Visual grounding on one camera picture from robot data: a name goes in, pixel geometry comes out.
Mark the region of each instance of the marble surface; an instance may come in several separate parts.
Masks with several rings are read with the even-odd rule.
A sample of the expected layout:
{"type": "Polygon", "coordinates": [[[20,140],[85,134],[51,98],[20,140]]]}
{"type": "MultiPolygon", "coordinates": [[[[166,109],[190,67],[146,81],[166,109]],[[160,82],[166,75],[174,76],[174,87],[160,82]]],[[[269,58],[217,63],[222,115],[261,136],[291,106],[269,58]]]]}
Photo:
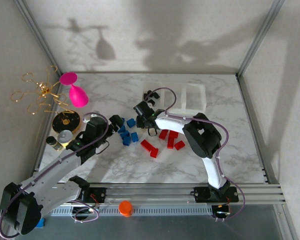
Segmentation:
{"type": "MultiPolygon", "coordinates": [[[[76,109],[79,114],[100,111],[107,118],[118,114],[125,119],[135,118],[133,107],[142,97],[145,81],[162,83],[204,84],[206,89],[207,117],[224,125],[229,131],[229,142],[220,152],[224,173],[238,183],[264,183],[256,147],[249,127],[247,115],[234,75],[206,74],[125,74],[125,73],[80,73],[76,85],[83,87],[89,104],[76,109]]],[[[118,133],[108,138],[110,147],[95,155],[64,178],[78,175],[90,183],[206,183],[208,176],[202,160],[196,156],[184,135],[179,140],[186,143],[180,151],[167,149],[167,142],[157,136],[150,137],[146,130],[128,129],[137,132],[139,142],[123,146],[118,133]],[[151,158],[140,141],[147,139],[156,148],[159,156],[151,158]]],[[[222,139],[225,134],[220,130],[222,139]]],[[[46,146],[40,169],[55,159],[60,152],[46,146]]]]}

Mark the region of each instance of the clear plastic box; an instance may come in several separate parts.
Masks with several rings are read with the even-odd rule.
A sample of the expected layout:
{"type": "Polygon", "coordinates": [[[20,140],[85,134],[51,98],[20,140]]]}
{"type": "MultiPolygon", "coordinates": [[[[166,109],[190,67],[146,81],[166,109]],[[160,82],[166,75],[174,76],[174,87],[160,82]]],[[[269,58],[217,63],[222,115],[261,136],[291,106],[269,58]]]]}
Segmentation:
{"type": "MultiPolygon", "coordinates": [[[[206,87],[204,84],[144,81],[142,99],[144,94],[149,90],[153,91],[160,87],[168,87],[176,94],[176,103],[169,109],[170,113],[184,116],[194,116],[197,113],[205,113],[207,100],[206,87]]],[[[174,102],[175,98],[171,91],[160,89],[156,92],[160,98],[150,98],[154,101],[154,106],[152,107],[154,110],[166,109],[174,102]]]]}

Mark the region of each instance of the orange cap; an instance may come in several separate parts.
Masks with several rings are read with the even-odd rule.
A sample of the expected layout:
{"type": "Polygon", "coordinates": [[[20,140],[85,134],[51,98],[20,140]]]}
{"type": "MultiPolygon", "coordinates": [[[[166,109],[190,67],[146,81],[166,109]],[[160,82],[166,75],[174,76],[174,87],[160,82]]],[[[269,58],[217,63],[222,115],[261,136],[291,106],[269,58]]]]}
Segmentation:
{"type": "Polygon", "coordinates": [[[132,215],[133,207],[129,201],[122,201],[119,204],[119,212],[125,216],[130,217],[132,215]]]}

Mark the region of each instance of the red rectangular block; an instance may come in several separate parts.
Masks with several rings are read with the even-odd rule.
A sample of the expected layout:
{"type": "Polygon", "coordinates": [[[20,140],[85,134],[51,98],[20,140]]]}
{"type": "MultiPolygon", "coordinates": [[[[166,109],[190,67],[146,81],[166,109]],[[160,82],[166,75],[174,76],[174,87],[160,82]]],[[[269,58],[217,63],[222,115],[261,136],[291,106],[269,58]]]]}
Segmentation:
{"type": "Polygon", "coordinates": [[[169,136],[168,145],[166,146],[166,148],[167,149],[174,149],[174,143],[175,143],[175,138],[169,136]]]}
{"type": "Polygon", "coordinates": [[[168,135],[168,130],[164,129],[160,132],[159,138],[165,140],[167,135],[168,135]]]}
{"type": "Polygon", "coordinates": [[[176,132],[176,131],[171,131],[169,132],[169,138],[174,138],[174,139],[177,139],[179,136],[179,133],[176,132]]]}
{"type": "Polygon", "coordinates": [[[141,143],[141,146],[144,147],[148,152],[151,152],[151,150],[154,148],[147,140],[143,140],[141,143]]]}
{"type": "Polygon", "coordinates": [[[158,156],[158,153],[159,153],[159,149],[154,147],[151,150],[150,156],[156,159],[158,156]]]}
{"type": "Polygon", "coordinates": [[[185,146],[185,143],[183,141],[179,141],[177,142],[174,147],[177,151],[179,151],[180,149],[182,149],[185,146]]]}

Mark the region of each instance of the purple cable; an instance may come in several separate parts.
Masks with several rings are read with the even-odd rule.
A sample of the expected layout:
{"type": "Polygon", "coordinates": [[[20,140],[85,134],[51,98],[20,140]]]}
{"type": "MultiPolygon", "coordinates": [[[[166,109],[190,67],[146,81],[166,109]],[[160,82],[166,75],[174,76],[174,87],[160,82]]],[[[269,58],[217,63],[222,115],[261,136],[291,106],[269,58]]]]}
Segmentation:
{"type": "Polygon", "coordinates": [[[76,200],[71,200],[70,203],[78,203],[78,204],[85,205],[85,207],[80,208],[80,209],[75,213],[75,215],[74,215],[74,220],[75,220],[76,222],[80,222],[80,223],[83,224],[83,223],[95,221],[95,220],[97,220],[97,219],[99,218],[99,212],[98,212],[94,207],[89,206],[89,205],[86,204],[85,202],[76,199],[76,200]],[[88,220],[78,220],[78,219],[77,219],[78,213],[81,213],[82,211],[87,210],[87,209],[92,209],[92,210],[96,213],[96,217],[95,217],[95,218],[92,218],[92,219],[88,219],[88,220]]]}
{"type": "MultiPolygon", "coordinates": [[[[105,116],[103,116],[102,114],[97,113],[97,112],[88,112],[88,113],[86,113],[86,114],[83,115],[83,118],[84,118],[85,116],[87,116],[87,115],[92,115],[92,114],[98,115],[98,116],[100,116],[100,117],[102,117],[102,118],[104,119],[104,121],[105,121],[105,123],[106,123],[106,128],[105,128],[104,133],[103,133],[100,137],[98,137],[96,140],[93,140],[92,142],[88,143],[87,145],[85,145],[85,146],[83,146],[83,147],[77,149],[76,151],[71,152],[70,154],[68,154],[68,155],[66,155],[66,156],[64,156],[64,157],[62,157],[62,158],[61,158],[61,161],[64,161],[64,160],[66,160],[67,158],[69,158],[69,157],[75,155],[77,152],[79,152],[79,151],[81,151],[81,150],[83,150],[83,149],[85,149],[85,148],[91,146],[92,144],[95,144],[97,141],[99,141],[101,138],[103,138],[103,137],[106,135],[106,133],[107,133],[107,131],[108,131],[108,129],[109,129],[108,119],[107,119],[105,116]]],[[[51,171],[51,169],[53,169],[53,168],[54,168],[55,166],[57,166],[59,163],[60,163],[60,162],[58,161],[58,162],[55,162],[54,164],[52,164],[52,165],[51,165],[50,167],[48,167],[45,171],[43,171],[39,176],[37,176],[35,179],[33,179],[33,182],[35,182],[35,183],[38,182],[39,179],[41,179],[44,175],[46,175],[49,171],[51,171]]],[[[21,187],[21,190],[20,190],[16,195],[14,195],[14,196],[11,198],[11,200],[10,200],[10,201],[8,202],[8,204],[7,204],[7,207],[2,211],[1,216],[0,216],[0,237],[2,237],[3,239],[13,239],[13,238],[15,238],[15,237],[17,237],[17,236],[20,235],[20,233],[17,233],[17,234],[12,235],[12,236],[8,236],[8,235],[4,234],[3,231],[2,231],[2,222],[3,222],[3,219],[4,219],[5,215],[6,215],[6,213],[7,213],[8,209],[9,209],[9,207],[11,206],[11,204],[17,199],[17,197],[19,197],[21,194],[23,194],[30,186],[32,186],[32,183],[29,183],[28,185],[26,185],[26,186],[23,187],[23,188],[21,187]]]]}
{"type": "Polygon", "coordinates": [[[216,161],[216,166],[218,168],[218,171],[220,172],[220,174],[226,179],[228,180],[230,183],[232,183],[233,185],[235,185],[235,187],[237,189],[239,189],[239,191],[241,192],[242,194],[242,206],[241,208],[239,209],[238,212],[236,212],[234,215],[226,218],[225,220],[228,221],[230,219],[233,219],[235,216],[237,216],[239,213],[241,213],[241,211],[245,208],[245,205],[246,205],[246,197],[245,197],[245,194],[244,192],[242,191],[241,187],[238,186],[238,184],[236,184],[234,181],[232,181],[230,178],[228,178],[227,176],[225,176],[225,174],[223,173],[223,171],[221,170],[221,166],[220,166],[220,161],[219,161],[219,153],[221,151],[221,149],[224,148],[224,146],[228,143],[228,140],[229,140],[229,132],[228,130],[222,126],[220,123],[217,123],[215,121],[210,121],[210,120],[204,120],[204,119],[200,119],[200,118],[194,118],[194,117],[182,117],[182,116],[176,116],[176,115],[171,115],[170,113],[168,113],[168,110],[171,109],[175,103],[177,102],[177,95],[176,93],[169,87],[158,87],[156,88],[155,90],[153,90],[152,92],[150,92],[147,96],[145,96],[144,100],[146,100],[152,93],[158,91],[158,90],[161,90],[161,89],[167,89],[169,91],[172,92],[172,94],[174,95],[174,101],[173,103],[167,107],[164,111],[164,113],[167,115],[167,117],[171,117],[173,119],[177,119],[177,120],[189,120],[189,121],[198,121],[198,122],[203,122],[203,123],[208,123],[208,124],[213,124],[213,125],[216,125],[218,126],[219,128],[221,128],[224,132],[225,132],[225,141],[223,142],[223,144],[220,146],[220,148],[216,151],[216,154],[215,154],[215,161],[216,161]]]}

